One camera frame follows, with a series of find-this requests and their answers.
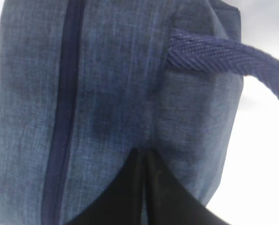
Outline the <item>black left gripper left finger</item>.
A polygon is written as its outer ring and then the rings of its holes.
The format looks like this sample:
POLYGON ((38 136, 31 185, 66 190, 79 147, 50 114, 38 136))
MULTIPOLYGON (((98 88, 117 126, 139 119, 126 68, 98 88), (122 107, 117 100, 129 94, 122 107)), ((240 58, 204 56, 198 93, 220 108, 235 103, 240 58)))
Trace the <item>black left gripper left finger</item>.
POLYGON ((143 155, 132 149, 114 180, 69 225, 139 225, 143 199, 143 155))

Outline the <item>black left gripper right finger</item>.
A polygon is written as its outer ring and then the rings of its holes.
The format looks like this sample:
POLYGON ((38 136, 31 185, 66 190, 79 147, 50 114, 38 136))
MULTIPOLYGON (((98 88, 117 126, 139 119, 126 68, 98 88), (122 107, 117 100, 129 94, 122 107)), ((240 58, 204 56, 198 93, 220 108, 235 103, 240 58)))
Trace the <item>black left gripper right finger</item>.
POLYGON ((149 225, 226 225, 197 201, 173 175, 157 150, 146 153, 149 225))

